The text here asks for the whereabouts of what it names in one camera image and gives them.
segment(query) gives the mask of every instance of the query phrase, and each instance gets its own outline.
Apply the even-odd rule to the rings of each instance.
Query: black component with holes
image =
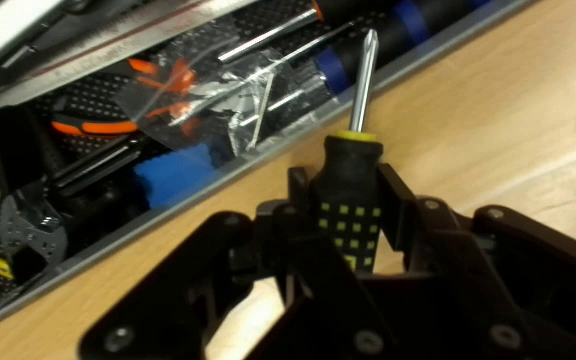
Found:
[[[254,223],[202,224],[84,336],[80,357],[204,359],[228,308],[274,276],[286,315],[247,359],[576,359],[576,240],[500,206],[467,221],[412,196],[384,164],[381,229],[407,272],[353,276],[314,227],[303,177],[289,171],[293,203],[268,203]]]

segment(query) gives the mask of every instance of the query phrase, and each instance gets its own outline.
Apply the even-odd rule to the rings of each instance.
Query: wooden surface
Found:
[[[252,212],[286,196],[286,169],[319,164],[324,129],[192,212],[0,325],[0,359],[75,359],[84,331],[218,211]],[[576,237],[576,0],[544,0],[444,62],[375,99],[369,130],[384,160],[417,193],[455,211],[500,203]],[[381,254],[381,270],[397,260]],[[264,329],[268,285],[247,302]],[[234,325],[246,325],[246,308]],[[240,359],[252,331],[219,335],[216,359]]]

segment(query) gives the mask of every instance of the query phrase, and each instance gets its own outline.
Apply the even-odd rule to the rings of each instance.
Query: blue component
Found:
[[[184,148],[133,169],[151,211],[188,201],[216,179],[206,145]]]
[[[392,8],[392,17],[397,17],[406,27],[412,44],[420,47],[429,40],[429,30],[423,14],[415,8],[414,0],[401,0]]]
[[[473,8],[484,8],[490,0],[472,0]]]
[[[314,64],[319,72],[324,72],[325,86],[331,95],[340,96],[351,86],[346,69],[333,49],[325,49],[324,53],[314,56]]]

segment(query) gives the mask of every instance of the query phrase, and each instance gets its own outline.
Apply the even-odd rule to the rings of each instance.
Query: screwdriver shaft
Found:
[[[235,59],[240,59],[244,54],[250,54],[252,51],[257,51],[257,49],[281,38],[284,34],[289,34],[289,32],[295,32],[295,30],[299,30],[303,27],[309,27],[316,21],[317,21],[317,14],[311,8],[311,10],[291,19],[289,22],[286,22],[286,25],[281,25],[281,27],[278,27],[278,28],[274,28],[274,30],[257,37],[257,38],[254,38],[250,43],[244,43],[244,44],[231,49],[230,53],[219,54],[218,60],[219,62],[231,62],[231,60],[235,60]]]
[[[369,30],[361,47],[361,62],[360,62],[360,72],[356,81],[356,99],[353,99],[353,111],[351,111],[351,120],[349,120],[349,132],[364,132],[372,75],[375,69],[378,51],[380,51],[380,37],[375,30]]]

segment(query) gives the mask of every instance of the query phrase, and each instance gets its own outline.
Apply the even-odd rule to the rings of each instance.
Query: wooden table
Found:
[[[84,331],[192,229],[218,211],[252,215],[257,203],[284,199],[286,169],[319,164],[324,135],[340,126],[311,135],[4,321],[0,359],[75,359]],[[417,194],[444,199],[463,215],[500,203],[576,237],[576,0],[544,0],[381,95],[372,104],[369,130],[385,145],[384,160]],[[396,270],[396,262],[385,254],[380,269]],[[260,289],[254,310],[257,319],[272,319],[278,306],[264,302],[272,290]],[[224,357],[219,351],[235,351],[241,336],[247,335],[221,335],[211,354],[237,359],[241,353]]]

